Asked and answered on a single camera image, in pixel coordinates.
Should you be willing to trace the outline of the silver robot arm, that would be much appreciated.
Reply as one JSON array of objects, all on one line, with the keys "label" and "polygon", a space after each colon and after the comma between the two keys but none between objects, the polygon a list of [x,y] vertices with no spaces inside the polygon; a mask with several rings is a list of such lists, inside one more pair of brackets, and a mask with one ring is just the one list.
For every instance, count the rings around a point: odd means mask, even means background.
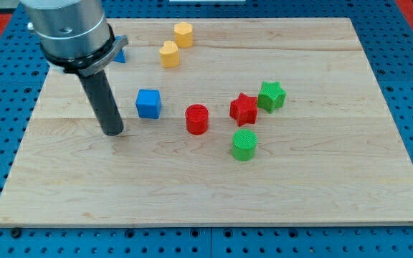
[{"label": "silver robot arm", "polygon": [[21,0],[47,60],[65,73],[90,77],[128,45],[115,38],[100,0]]}]

